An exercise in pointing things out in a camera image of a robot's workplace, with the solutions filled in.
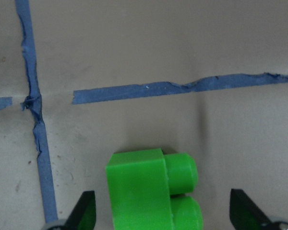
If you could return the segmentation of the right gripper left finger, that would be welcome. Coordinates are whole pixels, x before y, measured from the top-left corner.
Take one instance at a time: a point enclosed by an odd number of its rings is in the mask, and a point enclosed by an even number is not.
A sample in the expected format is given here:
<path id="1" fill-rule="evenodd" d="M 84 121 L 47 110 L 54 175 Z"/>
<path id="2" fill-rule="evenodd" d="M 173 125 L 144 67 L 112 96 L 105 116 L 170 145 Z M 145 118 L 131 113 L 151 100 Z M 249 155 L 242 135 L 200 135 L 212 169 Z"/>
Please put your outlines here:
<path id="1" fill-rule="evenodd" d="M 96 225 L 96 197 L 94 191 L 85 191 L 80 196 L 63 230 L 93 230 Z"/>

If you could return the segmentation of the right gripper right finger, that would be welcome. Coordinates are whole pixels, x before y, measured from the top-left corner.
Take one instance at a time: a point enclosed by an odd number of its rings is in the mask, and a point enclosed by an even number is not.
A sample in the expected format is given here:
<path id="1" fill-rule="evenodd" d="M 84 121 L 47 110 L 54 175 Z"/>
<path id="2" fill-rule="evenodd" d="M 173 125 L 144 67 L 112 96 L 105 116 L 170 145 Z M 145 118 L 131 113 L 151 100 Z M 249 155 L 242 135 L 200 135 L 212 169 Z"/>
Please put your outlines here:
<path id="1" fill-rule="evenodd" d="M 275 230 L 274 223 L 242 189 L 231 189 L 229 219 L 236 230 Z"/>

